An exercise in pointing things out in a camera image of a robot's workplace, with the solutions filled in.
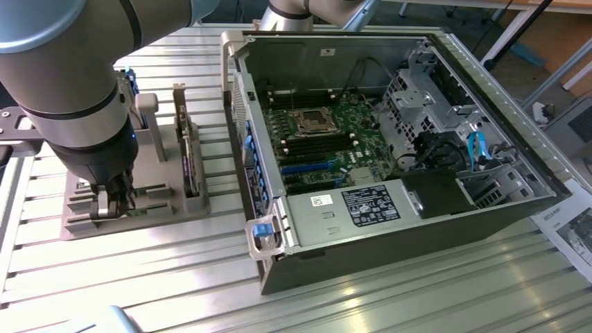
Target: robotic arm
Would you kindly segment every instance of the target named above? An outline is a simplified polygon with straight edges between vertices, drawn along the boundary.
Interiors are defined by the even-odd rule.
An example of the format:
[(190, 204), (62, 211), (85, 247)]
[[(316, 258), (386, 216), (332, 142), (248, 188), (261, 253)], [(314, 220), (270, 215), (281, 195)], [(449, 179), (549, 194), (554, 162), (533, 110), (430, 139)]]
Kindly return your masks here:
[[(217, 3), (1, 0), (0, 81), (68, 170), (89, 181), (98, 203), (93, 219), (117, 218), (134, 206), (137, 142), (113, 63), (190, 26)], [(314, 14), (354, 31), (377, 5), (377, 0), (270, 0), (261, 28), (306, 30)]]
[(269, 0), (261, 30), (310, 31), (312, 16), (346, 31), (360, 31), (378, 9), (380, 0)]

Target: motherboard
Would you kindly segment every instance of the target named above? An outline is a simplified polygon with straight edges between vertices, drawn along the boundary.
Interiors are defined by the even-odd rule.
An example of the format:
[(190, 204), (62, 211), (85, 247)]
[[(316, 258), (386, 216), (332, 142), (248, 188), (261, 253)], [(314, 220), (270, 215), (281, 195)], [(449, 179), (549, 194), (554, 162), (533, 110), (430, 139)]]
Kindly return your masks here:
[(394, 165), (362, 95), (313, 108), (269, 107), (264, 120), (288, 194), (377, 182)]

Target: cable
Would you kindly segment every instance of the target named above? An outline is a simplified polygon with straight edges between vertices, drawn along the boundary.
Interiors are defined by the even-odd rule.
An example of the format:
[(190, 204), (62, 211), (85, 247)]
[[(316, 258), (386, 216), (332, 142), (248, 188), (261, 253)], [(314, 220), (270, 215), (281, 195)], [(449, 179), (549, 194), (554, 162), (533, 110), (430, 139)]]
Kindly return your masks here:
[(346, 89), (348, 89), (348, 87), (349, 87), (349, 84), (352, 83), (353, 75), (354, 75), (356, 70), (357, 70), (357, 68), (358, 68), (360, 66), (361, 66), (361, 72), (360, 72), (360, 77), (358, 77), (357, 80), (354, 81), (354, 82), (356, 82), (356, 85), (360, 83), (360, 80), (364, 78), (364, 74), (365, 74), (365, 70), (366, 70), (366, 64), (365, 64), (366, 61), (370, 61), (370, 62), (373, 62), (374, 64), (377, 64), (378, 67), (380, 67), (380, 68), (382, 69), (382, 71), (385, 72), (388, 78), (392, 80), (393, 75), (392, 75), (390, 71), (388, 70), (388, 67), (385, 66), (385, 64), (384, 64), (382, 62), (380, 62), (380, 60), (377, 60), (374, 57), (364, 57), (364, 58), (358, 58), (358, 59), (354, 61), (354, 64), (353, 64), (352, 70), (349, 71), (348, 79), (345, 80), (345, 85), (344, 85), (342, 88), (341, 88), (341, 94), (346, 91)]
[(492, 144), (488, 149), (489, 155), (497, 154), (500, 151), (514, 151), (514, 161), (518, 160), (518, 148), (516, 146), (506, 146), (506, 143), (504, 142), (501, 145)]
[(466, 170), (466, 168), (468, 168), (468, 166), (466, 166), (466, 158), (464, 157), (464, 154), (462, 154), (461, 149), (458, 148), (458, 146), (457, 146), (456, 144), (453, 144), (453, 143), (449, 142), (449, 141), (444, 141), (442, 143), (444, 143), (445, 145), (450, 146), (450, 147), (454, 149), (456, 154), (458, 154), (460, 159), (462, 160), (464, 169)]
[[(508, 4), (505, 5), (502, 12), (505, 12), (508, 10), (508, 7), (512, 5), (512, 2), (514, 2), (514, 0), (509, 0)], [(489, 32), (493, 30), (493, 27), (496, 26), (496, 22), (497, 21), (492, 21), (492, 25), (489, 25), (488, 30), (482, 33), (481, 37), (478, 38), (477, 43), (473, 46), (473, 49), (470, 50), (470, 53), (474, 53), (474, 51), (477, 51), (478, 46), (482, 43), (482, 40), (485, 39), (485, 37), (489, 35)]]

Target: metal frame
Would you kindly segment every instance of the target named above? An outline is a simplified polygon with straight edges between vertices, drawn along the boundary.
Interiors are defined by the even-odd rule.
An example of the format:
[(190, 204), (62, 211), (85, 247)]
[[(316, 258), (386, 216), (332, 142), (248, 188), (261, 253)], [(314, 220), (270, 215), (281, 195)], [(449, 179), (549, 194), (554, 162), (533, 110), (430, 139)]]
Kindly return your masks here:
[(493, 59), (497, 53), (500, 52), (501, 48), (505, 46), (508, 41), (512, 39), (512, 36), (514, 35), (516, 31), (518, 31), (520, 27), (524, 25), (532, 14), (534, 13), (534, 8), (529, 8), (526, 10), (522, 10), (512, 20), (512, 23), (508, 25), (508, 28), (505, 28), (500, 38), (497, 38), (496, 42), (493, 43), (492, 47), (489, 48), (489, 51), (482, 56), (481, 64), (485, 63), (489, 59)]
[(569, 81), (565, 82), (565, 84), (562, 85), (562, 88), (565, 90), (570, 90), (573, 88), (574, 85), (577, 85), (577, 83), (580, 82), (580, 80), (589, 74), (592, 73), (592, 61), (588, 63), (588, 65), (584, 66), (582, 69), (580, 69), (580, 71), (576, 73), (574, 76), (572, 76), (572, 78), (569, 79)]
[(521, 107), (528, 110), (528, 108), (534, 104), (537, 98), (545, 93), (546, 89), (562, 78), (566, 72), (577, 65), (580, 60), (592, 52), (592, 38), (581, 45), (580, 49), (572, 54), (572, 57), (565, 61), (561, 67), (554, 71), (554, 73), (548, 77), (545, 82), (534, 89), (532, 94), (524, 100)]
[(16, 233), (20, 225), (20, 214), (25, 202), (26, 183), (29, 182), (34, 157), (13, 158), (6, 166), (8, 174), (1, 179), (0, 196), (8, 198), (10, 210), (4, 211), (1, 224), (4, 238), (0, 247), (0, 290), (4, 290), (8, 268), (10, 267), (12, 252), (14, 249)]
[[(446, 37), (454, 43), (454, 47), (458, 48), (458, 50), (468, 52), (466, 47), (462, 45), (456, 36), (448, 35)], [(500, 110), (502, 111), (509, 122), (516, 126), (517, 131), (524, 134), (524, 137), (530, 142), (530, 146), (533, 147), (538, 156), (541, 156), (546, 163), (550, 165), (556, 176), (564, 182), (568, 179), (574, 178), (578, 181), (578, 184), (586, 189), (586, 191), (592, 193), (592, 186), (581, 177), (581, 174), (573, 167), (569, 159), (561, 153), (557, 146), (554, 146), (554, 143), (542, 133), (533, 120), (524, 113), (520, 105), (516, 103), (512, 96), (509, 96), (508, 92), (501, 87), (501, 84), (494, 80), (490, 73), (480, 66), (478, 61), (477, 59), (474, 59), (474, 57), (468, 57), (466, 61), (473, 64), (473, 69), (476, 71), (473, 76), (482, 76), (484, 78), (486, 78), (490, 84), (498, 89), (497, 92), (488, 92), (488, 96), (493, 99), (497, 98), (494, 95), (500, 95), (502, 97), (505, 101), (505, 107)]]

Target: black cable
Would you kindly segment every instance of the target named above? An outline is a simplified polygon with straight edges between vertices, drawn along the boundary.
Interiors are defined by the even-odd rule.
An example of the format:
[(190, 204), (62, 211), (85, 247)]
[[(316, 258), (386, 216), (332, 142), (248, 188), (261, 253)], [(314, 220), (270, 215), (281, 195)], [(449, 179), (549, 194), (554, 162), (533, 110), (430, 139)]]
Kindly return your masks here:
[(460, 147), (456, 144), (453, 144), (449, 141), (444, 141), (442, 143), (446, 144), (448, 146), (450, 146), (454, 149), (456, 154), (458, 154), (460, 159), (462, 160), (464, 169), (466, 170), (469, 167), (468, 167), (468, 164), (466, 164), (466, 157), (462, 154), (462, 150), (460, 149)]
[(424, 152), (421, 157), (417, 159), (417, 162), (413, 164), (412, 168), (416, 168), (424, 163), (425, 159), (428, 158), (429, 154), (432, 154), (433, 149), (436, 149), (436, 144), (432, 145), (432, 147), (428, 148), (428, 150)]
[(353, 75), (354, 75), (356, 70), (357, 70), (357, 68), (358, 68), (360, 66), (362, 66), (362, 67), (361, 67), (361, 75), (360, 75), (360, 78), (356, 80), (356, 83), (358, 83), (360, 80), (364, 78), (365, 68), (366, 68), (365, 62), (366, 62), (366, 61), (370, 61), (370, 62), (373, 62), (374, 64), (377, 64), (378, 67), (380, 67), (380, 68), (382, 69), (382, 71), (385, 72), (388, 78), (392, 80), (393, 75), (392, 75), (390, 71), (388, 70), (388, 67), (385, 66), (385, 64), (384, 64), (380, 60), (377, 60), (374, 57), (364, 57), (364, 58), (358, 58), (358, 59), (354, 61), (354, 64), (353, 64), (352, 70), (349, 71), (349, 75), (348, 75), (348, 78), (346, 78), (346, 80), (345, 80), (345, 85), (344, 85), (342, 88), (341, 88), (341, 92), (340, 92), (340, 93), (341, 93), (341, 96), (342, 96), (342, 93), (344, 93), (344, 92), (346, 91), (346, 89), (349, 88), (349, 84), (352, 83)]
[[(508, 10), (508, 7), (512, 5), (512, 2), (514, 2), (514, 0), (509, 0), (508, 4), (505, 5), (502, 12), (505, 12)], [(478, 45), (481, 45), (482, 40), (485, 39), (485, 37), (489, 35), (489, 32), (493, 30), (493, 27), (496, 26), (497, 21), (492, 21), (492, 24), (489, 25), (488, 30), (482, 33), (481, 37), (478, 38), (477, 43), (473, 46), (473, 49), (470, 50), (470, 53), (474, 53), (474, 51), (477, 51)]]
[(508, 146), (506, 143), (504, 142), (501, 145), (498, 144), (492, 144), (489, 146), (488, 152), (489, 155), (497, 154), (500, 151), (514, 151), (514, 161), (518, 160), (518, 148), (516, 146)]

